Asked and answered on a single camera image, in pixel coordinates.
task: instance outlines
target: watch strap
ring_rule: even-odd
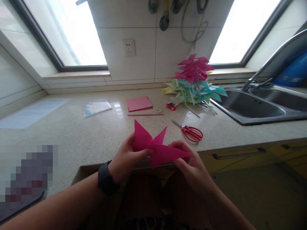
[[[108,165],[110,164],[112,160],[106,162],[102,166],[100,166],[98,170],[98,187],[103,191],[104,194],[107,196],[112,195],[115,193],[120,185],[116,185],[113,182],[113,178],[109,173]]]

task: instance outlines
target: hand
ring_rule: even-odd
[[[115,184],[120,184],[132,172],[135,163],[145,159],[152,153],[152,149],[134,152],[134,133],[131,133],[122,143],[114,159],[108,165],[108,171]]]
[[[169,146],[190,153],[190,158],[187,159],[187,162],[179,158],[174,161],[174,164],[183,173],[189,186],[199,195],[203,195],[214,182],[198,153],[183,140],[174,141]]]

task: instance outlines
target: cabinet handle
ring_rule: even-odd
[[[258,152],[252,152],[252,153],[234,154],[234,155],[221,156],[221,157],[219,157],[216,154],[212,154],[212,156],[216,160],[225,160],[225,159],[231,159],[231,158],[237,158],[237,157],[256,156],[256,155],[261,155],[261,154],[265,154],[266,153],[266,150],[264,148],[257,148],[257,149],[259,150]]]
[[[303,146],[300,146],[300,147],[291,147],[290,145],[282,145],[282,147],[286,150],[293,151],[293,150],[305,149],[305,148],[307,148],[307,145],[303,145]]]

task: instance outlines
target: windowsill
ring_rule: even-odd
[[[214,70],[210,76],[223,76],[223,75],[237,75],[237,74],[253,74],[256,70],[248,68],[229,68],[229,69],[217,69]],[[83,72],[63,72],[52,74],[47,77],[43,77],[45,80],[56,79],[74,79],[74,78],[90,78],[90,77],[110,77],[109,71],[83,71]]]
[[[108,70],[101,71],[80,71],[80,72],[62,72],[43,77],[45,80],[90,78],[90,77],[110,77]]]
[[[251,74],[256,73],[256,70],[248,68],[229,68],[229,69],[216,69],[210,76],[223,76],[223,75],[236,75],[236,74]]]

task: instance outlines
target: scissors handle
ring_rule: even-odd
[[[194,127],[185,126],[185,127],[182,128],[181,130],[182,130],[182,132],[184,133],[185,137],[186,137],[187,139],[189,139],[190,141],[192,141],[192,142],[199,142],[199,141],[204,137],[204,135],[202,134],[202,132],[201,132],[199,129],[194,128]],[[191,138],[189,138],[189,137],[187,136],[187,134],[191,135],[191,136],[194,137],[196,140],[192,140]]]

